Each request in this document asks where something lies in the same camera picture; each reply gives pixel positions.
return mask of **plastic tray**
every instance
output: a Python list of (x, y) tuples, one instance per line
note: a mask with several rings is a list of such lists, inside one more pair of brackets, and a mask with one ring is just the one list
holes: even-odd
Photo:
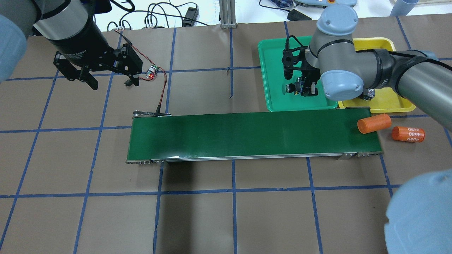
[[(303, 45), (308, 45), (312, 36), (297, 37)], [(263, 40), (258, 44), (262, 79), (264, 82), (265, 102), (269, 111), (292, 111), (337, 108), (336, 101), (329, 100), (323, 93), (321, 82), (317, 83), (318, 96), (303, 97), (301, 95), (283, 94), (283, 85), (293, 83), (301, 76), (301, 71), (294, 71), (291, 80), (286, 80), (283, 74), (282, 52), (285, 38)], [(295, 40), (290, 40), (290, 46), (298, 47)]]
[[(309, 44), (312, 36), (297, 37), (303, 45)], [(395, 50), (394, 44), (387, 38), (356, 38), (353, 40), (356, 50), (384, 48)], [(281, 62), (282, 50), (286, 42), (285, 38), (263, 40), (258, 44), (259, 57), (264, 82), (265, 101), (269, 111), (291, 111), (311, 109), (333, 109), (351, 107), (370, 107), (372, 113), (409, 112), (416, 107), (408, 100), (397, 95), (391, 88), (375, 90), (376, 96), (371, 101), (352, 99), (343, 102), (335, 102), (327, 99), (322, 93), (322, 83), (317, 83), (320, 93), (318, 96), (303, 97), (300, 95), (283, 95), (284, 84), (295, 82), (300, 71), (294, 71), (292, 80), (286, 80), (283, 75)], [(297, 47), (297, 43), (290, 40), (291, 47)]]
[[(395, 50), (394, 44), (387, 38), (356, 38), (353, 42), (357, 51), (375, 48)], [(409, 100), (400, 97), (389, 87), (376, 89), (375, 98), (370, 101), (354, 98), (339, 102), (339, 108), (351, 107), (370, 107), (371, 113), (409, 112), (416, 108)]]

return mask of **metal post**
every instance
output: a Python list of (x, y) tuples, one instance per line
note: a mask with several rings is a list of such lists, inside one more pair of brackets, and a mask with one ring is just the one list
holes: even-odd
[(220, 0), (220, 27), (236, 28), (235, 0)]

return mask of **green tray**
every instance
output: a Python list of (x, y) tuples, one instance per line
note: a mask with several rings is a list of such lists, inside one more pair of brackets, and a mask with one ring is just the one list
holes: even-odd
[[(297, 37), (303, 45), (308, 45), (312, 36)], [(337, 101), (329, 100), (323, 93), (322, 83), (317, 83), (318, 96), (303, 97), (301, 95), (283, 94), (283, 85), (293, 83), (301, 76), (301, 71), (294, 71), (291, 80), (286, 80), (283, 74), (283, 49), (286, 38), (263, 40), (258, 44), (262, 79), (264, 81), (265, 101), (269, 111), (292, 111), (337, 108)], [(299, 47), (290, 40), (291, 48)]]
[(137, 117), (127, 163), (381, 154), (368, 108)]

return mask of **white surface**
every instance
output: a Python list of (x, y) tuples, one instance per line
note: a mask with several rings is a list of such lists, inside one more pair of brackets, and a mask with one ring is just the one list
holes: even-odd
[[(147, 0), (133, 0), (137, 10), (146, 10), (147, 6), (151, 3), (158, 2), (169, 2), (168, 0), (163, 1), (147, 1)], [(171, 0), (174, 5), (180, 5), (186, 3), (187, 0)], [(219, 0), (192, 0), (199, 6), (199, 21), (207, 23), (209, 25), (219, 24), (218, 17), (220, 15), (220, 4)], [(270, 0), (262, 0), (262, 5), (277, 7)], [(358, 0), (358, 4), (354, 7), (359, 18), (368, 17), (386, 17), (391, 13), (392, 0)], [(166, 13), (172, 15), (178, 15), (179, 13), (170, 5), (162, 5)], [(194, 6), (193, 4), (185, 5), (180, 7), (180, 12), (185, 15), (188, 7)], [(115, 21), (118, 23), (119, 19), (126, 12), (119, 9), (117, 6), (112, 5), (113, 10), (106, 14), (96, 15), (97, 25), (101, 31), (107, 30), (107, 24), (110, 21)], [(316, 7), (303, 7), (297, 6), (296, 9), (301, 13), (311, 17), (313, 20), (319, 19), (322, 14), (323, 9)], [(159, 7), (154, 9), (154, 12), (163, 13)], [(423, 4), (417, 5), (408, 15), (422, 15), (422, 14), (443, 14), (452, 13), (452, 3), (437, 3), (437, 4)], [(259, 0), (236, 0), (235, 1), (235, 17), (237, 23), (266, 23), (266, 22), (278, 22), (287, 21), (286, 11), (268, 9), (259, 6)], [(132, 13), (125, 17), (125, 19), (130, 22), (132, 29), (141, 29), (144, 27), (144, 17), (146, 13), (138, 12)], [(158, 25), (165, 26), (166, 20), (163, 15), (158, 16)], [(168, 22), (170, 27), (180, 27), (180, 18), (168, 17)]]

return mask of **plaid cloth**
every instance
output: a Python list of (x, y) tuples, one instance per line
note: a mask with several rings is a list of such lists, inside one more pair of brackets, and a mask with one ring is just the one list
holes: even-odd
[(286, 8), (292, 6), (293, 0), (270, 0), (274, 4), (276, 4), (278, 7)]

